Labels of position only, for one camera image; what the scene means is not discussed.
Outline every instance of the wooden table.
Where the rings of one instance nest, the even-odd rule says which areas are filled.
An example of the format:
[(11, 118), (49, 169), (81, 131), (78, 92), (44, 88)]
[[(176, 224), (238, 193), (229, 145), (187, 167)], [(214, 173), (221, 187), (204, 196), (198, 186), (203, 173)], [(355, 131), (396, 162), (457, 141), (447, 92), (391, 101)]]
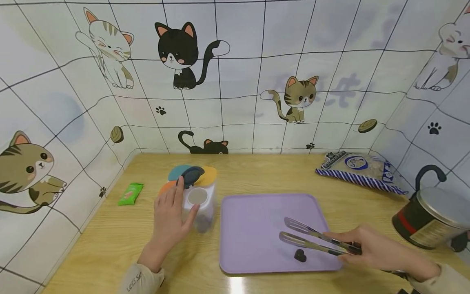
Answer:
[[(368, 222), (387, 236), (397, 235), (391, 217), (404, 197), (362, 188), (315, 173), (321, 155), (138, 155), (91, 220), (44, 294), (113, 294), (139, 257), (152, 232), (153, 200), (171, 168), (180, 164), (217, 168), (218, 203), (226, 195), (304, 192), (314, 195), (332, 231)], [(130, 182), (145, 183), (135, 206), (117, 206)], [(467, 278), (470, 270), (446, 246), (426, 252)], [(228, 277), (219, 268), (219, 223), (212, 232), (191, 232), (167, 256), (166, 280), (158, 294), (396, 294), (410, 286), (379, 270), (343, 267), (337, 272), (283, 273)]]

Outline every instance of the can lid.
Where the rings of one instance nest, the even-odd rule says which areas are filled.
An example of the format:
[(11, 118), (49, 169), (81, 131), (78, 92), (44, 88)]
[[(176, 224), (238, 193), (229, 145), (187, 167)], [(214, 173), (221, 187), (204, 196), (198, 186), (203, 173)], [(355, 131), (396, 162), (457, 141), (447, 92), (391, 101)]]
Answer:
[(443, 190), (424, 188), (416, 199), (432, 216), (453, 227), (470, 230), (470, 198)]

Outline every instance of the blue and white striped packaging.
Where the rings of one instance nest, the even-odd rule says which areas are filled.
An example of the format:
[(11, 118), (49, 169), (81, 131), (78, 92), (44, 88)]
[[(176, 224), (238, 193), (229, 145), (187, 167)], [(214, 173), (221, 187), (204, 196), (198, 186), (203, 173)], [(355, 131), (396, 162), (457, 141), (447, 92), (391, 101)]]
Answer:
[[(383, 161), (371, 155), (347, 153), (345, 151), (337, 154), (328, 153), (326, 161), (321, 168), (315, 170), (317, 174), (332, 176), (356, 185), (392, 192), (398, 195), (408, 194), (408, 191), (396, 185), (394, 176), (391, 173), (392, 165), (388, 161)], [(380, 178), (364, 175), (367, 174), (366, 170), (377, 169), (377, 167), (379, 167), (380, 174), (382, 175)]]

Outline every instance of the white cartoon cat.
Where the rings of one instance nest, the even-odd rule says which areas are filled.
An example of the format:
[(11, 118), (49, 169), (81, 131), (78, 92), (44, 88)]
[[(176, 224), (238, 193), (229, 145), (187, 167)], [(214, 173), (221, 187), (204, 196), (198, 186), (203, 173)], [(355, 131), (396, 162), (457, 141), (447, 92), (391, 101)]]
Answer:
[(440, 91), (452, 85), (460, 59), (470, 58), (470, 6), (455, 22), (439, 29), (442, 43), (418, 76), (416, 89)]
[(101, 73), (113, 87), (132, 89), (134, 79), (122, 62), (131, 57), (134, 36), (99, 20), (87, 8), (83, 8), (83, 11), (90, 24), (90, 37), (82, 32), (76, 32), (75, 37), (96, 55)]

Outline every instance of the beige sleeve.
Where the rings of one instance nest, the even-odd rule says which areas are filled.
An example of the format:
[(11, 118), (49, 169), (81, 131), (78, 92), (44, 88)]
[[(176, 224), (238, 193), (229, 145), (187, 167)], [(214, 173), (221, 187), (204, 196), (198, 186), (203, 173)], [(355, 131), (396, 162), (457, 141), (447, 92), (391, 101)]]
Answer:
[(135, 263), (127, 270), (118, 294), (155, 294), (163, 283), (165, 271), (154, 274), (146, 266)]
[(420, 283), (409, 277), (409, 282), (421, 294), (464, 294), (470, 292), (470, 281), (447, 264), (440, 264), (441, 275)]

